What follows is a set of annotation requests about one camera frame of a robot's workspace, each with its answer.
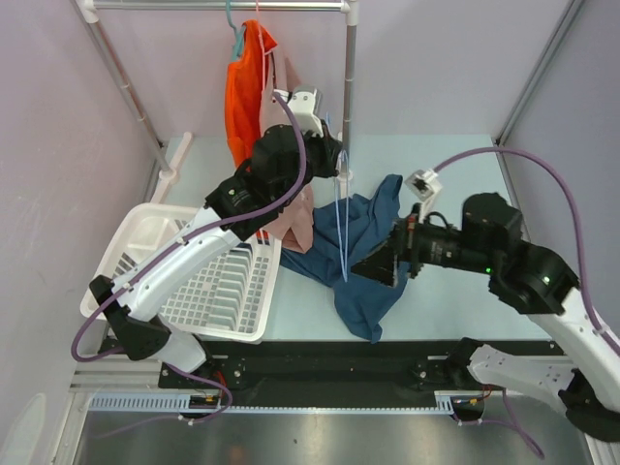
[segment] wire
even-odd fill
[[[473,421],[463,421],[459,419],[456,415],[452,415],[452,419],[458,422],[459,426],[479,426],[482,424],[498,424],[500,426],[504,426],[508,429],[511,429],[515,433],[518,433],[521,436],[521,439],[525,443],[525,445],[532,451],[532,453],[539,459],[544,460],[544,451],[539,446],[539,444],[530,436],[519,424],[516,419],[516,415],[514,414],[514,410],[512,409],[512,405],[509,402],[508,396],[506,394],[506,390],[502,393],[502,397],[504,400],[504,405],[506,406],[506,410],[508,411],[508,415],[511,417],[511,422],[501,421],[499,419],[475,419]]]
[[[220,383],[222,383],[224,386],[228,386],[221,371],[216,371],[215,375],[220,379]]]
[[[107,431],[103,434],[97,434],[93,436],[94,439],[106,439],[111,436],[116,436],[120,433],[125,433],[127,431],[131,431],[132,429],[136,429],[139,426],[143,426],[144,424],[152,423],[155,421],[161,421],[162,419],[176,419],[179,420],[177,415],[158,415],[157,417],[151,417],[142,419],[140,421],[136,421],[135,423],[127,424],[125,426],[121,426],[120,428],[112,429],[111,431]]]
[[[452,403],[454,404],[477,404],[478,402],[482,402],[488,399],[493,393],[493,389],[491,389],[491,386],[489,385],[484,385],[482,389],[484,389],[482,391],[482,394],[477,397],[471,397],[469,399],[452,399]]]
[[[346,161],[347,167],[349,166],[349,156],[347,155],[347,151],[343,150],[340,152],[340,166],[342,166],[342,161]],[[336,230],[338,230],[338,254],[340,255],[340,266],[342,269],[342,277],[345,280],[345,283],[349,280],[349,174],[346,172],[347,176],[345,182],[345,246],[344,249],[342,247],[342,233],[340,231],[340,210],[338,207],[338,202],[340,201],[340,191],[338,178],[334,179],[334,195],[336,201],[334,204],[336,205]]]
[[[301,129],[299,128],[299,125],[295,119],[295,116],[293,115],[293,112],[291,111],[291,109],[289,108],[289,106],[287,105],[287,103],[284,101],[284,99],[277,93],[274,92],[273,93],[273,97],[276,99],[276,101],[280,104],[280,106],[282,107],[282,109],[284,110],[284,112],[287,114],[287,116],[289,117],[289,120],[291,121],[291,126],[293,126],[293,131],[294,131],[294,135],[297,141],[297,146],[299,148],[299,174],[297,175],[297,179],[295,180],[293,186],[291,187],[291,189],[289,189],[280,199],[278,199],[277,201],[274,201],[273,203],[264,206],[263,208],[259,208],[258,210],[249,212],[249,213],[244,213],[241,215],[236,215],[230,218],[225,218],[219,221],[215,221],[209,225],[205,225],[201,228],[198,228],[192,232],[189,232],[187,235],[185,235],[183,237],[183,241],[184,242],[188,242],[189,240],[193,239],[194,237],[205,233],[209,230],[212,230],[213,228],[217,228],[220,226],[224,226],[224,225],[228,225],[231,223],[236,223],[237,221],[245,221],[245,220],[249,220],[252,218],[256,218],[258,216],[264,215],[266,213],[268,213],[269,211],[272,211],[276,208],[278,208],[280,205],[282,205],[284,202],[286,202],[288,199],[290,199],[292,196],[294,196],[298,190],[299,187],[301,186],[301,184],[303,183],[303,179],[305,177],[306,174],[306,147],[305,144],[303,142],[303,134],[301,133]],[[173,251],[175,251],[178,247],[180,247],[181,244],[179,242],[174,242],[173,245],[169,246],[166,250],[164,250],[162,253],[160,253],[157,257],[155,257],[155,259],[153,259],[149,264],[147,264],[143,270],[141,270],[139,273],[136,274],[136,276],[134,276],[130,281],[129,281],[129,287],[128,288],[121,288],[120,290],[118,290],[116,293],[114,293],[113,295],[111,295],[109,298],[106,299],[106,301],[104,301],[104,303],[102,303],[99,308],[97,310],[95,310],[84,322],[84,324],[81,326],[81,328],[77,331],[76,333],[76,337],[74,338],[72,344],[71,344],[71,355],[73,356],[73,358],[76,361],[80,361],[80,362],[87,362],[87,361],[94,361],[94,360],[99,360],[103,357],[107,357],[111,354],[117,354],[120,351],[122,351],[121,347],[117,347],[108,351],[105,351],[101,354],[97,354],[95,356],[82,356],[79,354],[78,352],[78,346],[79,346],[79,341],[81,340],[82,336],[84,335],[84,333],[86,332],[86,330],[90,327],[90,325],[92,325],[92,323],[95,321],[95,319],[101,314],[103,313],[110,305],[112,302],[116,301],[119,297],[121,297],[122,295],[124,295],[128,289],[130,289],[132,286],[135,286],[137,284],[137,282],[144,277],[144,275],[146,275],[151,269],[153,269],[155,266],[157,266],[165,257],[167,257],[169,254],[171,254]],[[198,382],[202,382],[205,383],[207,385],[210,386],[214,386],[215,388],[218,388],[220,390],[222,390],[226,396],[227,396],[227,403],[224,407],[221,407],[218,411],[212,413],[211,415],[209,415],[207,418],[202,419],[202,420],[192,420],[190,421],[190,424],[193,423],[198,423],[198,422],[205,422],[208,421],[210,419],[214,419],[216,417],[219,417],[222,413],[224,413],[228,408],[230,408],[230,406],[233,404],[233,395],[231,394],[231,392],[229,391],[229,389],[224,386],[224,384],[220,384],[211,380],[207,380],[206,378],[201,378],[199,376],[193,375],[191,373],[186,373],[182,370],[180,370],[179,368],[169,365],[170,369],[172,371],[174,371],[175,373],[184,376],[186,378],[189,378],[191,380],[194,381],[198,381]],[[156,419],[168,419],[169,416],[159,416],[156,418],[150,418],[149,420],[144,420],[142,422],[139,423],[135,423],[134,425],[129,425],[129,426],[125,426],[123,428],[121,428],[121,431],[116,431],[116,432],[111,432],[113,434],[116,434],[117,432],[122,432],[122,431],[128,431],[129,429],[132,429],[133,427],[136,427],[140,424],[146,424],[149,423],[151,421],[155,421]]]
[[[431,211],[429,214],[426,215],[426,218],[432,218],[433,216],[441,219],[444,222],[444,226],[446,226],[447,230],[450,228],[450,223],[448,222],[443,213],[440,213],[439,211]]]
[[[483,148],[474,148],[472,150],[467,150],[465,152],[458,153],[452,157],[449,157],[447,160],[444,160],[442,163],[435,167],[435,172],[439,172],[445,167],[451,165],[452,163],[458,162],[464,158],[471,157],[473,155],[479,155],[481,153],[508,153],[509,155],[514,155],[517,157],[525,158],[536,163],[538,166],[542,167],[545,171],[547,171],[553,179],[559,184],[562,192],[564,193],[564,197],[566,197],[567,202],[569,203],[569,207],[571,209],[571,214],[573,215],[573,227],[574,227],[574,236],[576,240],[576,248],[577,248],[577,264],[579,268],[579,278],[581,281],[581,298],[583,299],[583,306],[585,307],[585,311],[588,315],[588,318],[592,322],[592,326],[596,330],[598,334],[601,335],[603,340],[607,343],[607,345],[611,348],[613,352],[615,352],[620,357],[620,344],[618,344],[613,337],[607,332],[608,328],[601,324],[599,320],[599,316],[597,315],[596,310],[594,309],[594,304],[592,303],[592,296],[590,295],[590,286],[588,282],[588,273],[586,269],[585,263],[585,246],[583,244],[583,231],[581,227],[581,217],[579,216],[579,211],[577,210],[577,203],[574,199],[574,195],[569,188],[569,185],[566,183],[564,178],[560,175],[558,171],[555,170],[548,162],[543,160],[542,158],[527,152],[525,150],[519,150],[516,148],[504,148],[504,147],[483,147]]]

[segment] clothes hanger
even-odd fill
[[[237,61],[241,58],[243,48],[245,47],[245,25],[241,26],[238,30],[233,23],[233,15],[231,13],[231,0],[226,0],[226,20],[229,22],[229,26],[234,32],[234,45],[232,46],[231,61]]]

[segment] orange shirt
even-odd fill
[[[263,52],[259,40],[259,24],[254,19],[244,24],[245,47],[241,58],[229,65],[224,103],[226,135],[236,167],[252,156],[254,142],[261,137],[259,121],[263,93]],[[264,52],[269,53],[277,43],[264,27],[262,30]],[[264,65],[267,75],[267,59]]]

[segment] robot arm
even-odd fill
[[[585,433],[620,442],[620,357],[588,317],[576,275],[555,252],[521,239],[521,212],[498,194],[467,199],[461,231],[447,222],[432,224],[430,219],[441,215],[430,213],[428,204],[441,186],[428,179],[436,182],[420,173],[407,180],[422,203],[352,272],[389,286],[396,284],[402,262],[410,264],[410,278],[424,264],[488,275],[489,291],[542,327],[576,369],[524,360],[465,338],[445,361],[445,379],[460,388],[477,382],[519,391],[566,415]]]
[[[331,137],[318,118],[319,101],[319,92],[308,86],[298,87],[288,101],[300,125],[306,152],[305,176],[297,192],[315,176],[337,175],[335,167],[342,144]],[[251,213],[282,198],[295,186],[299,172],[299,148],[293,127],[269,128],[255,143],[252,158],[206,197],[204,207],[182,231],[114,282],[97,276],[90,283],[100,305],[126,290],[104,314],[129,359],[155,357],[186,373],[205,365],[208,357],[196,337],[161,319],[160,308],[210,260],[275,220],[287,203],[259,216]],[[240,215],[247,219],[219,224]]]

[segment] pink cloth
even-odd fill
[[[312,210],[314,194],[310,186],[304,187],[277,220],[263,229],[282,239],[282,246],[296,252],[306,253],[312,247]]]
[[[293,90],[298,85],[295,73],[290,68],[280,50],[275,47],[267,56],[269,73],[261,100],[261,133],[275,124],[289,124],[289,120],[280,105],[271,97],[274,86],[279,89]],[[305,254],[312,247],[312,225],[314,219],[314,193],[307,185],[287,206],[277,220],[272,221],[263,229],[282,240],[282,246]]]

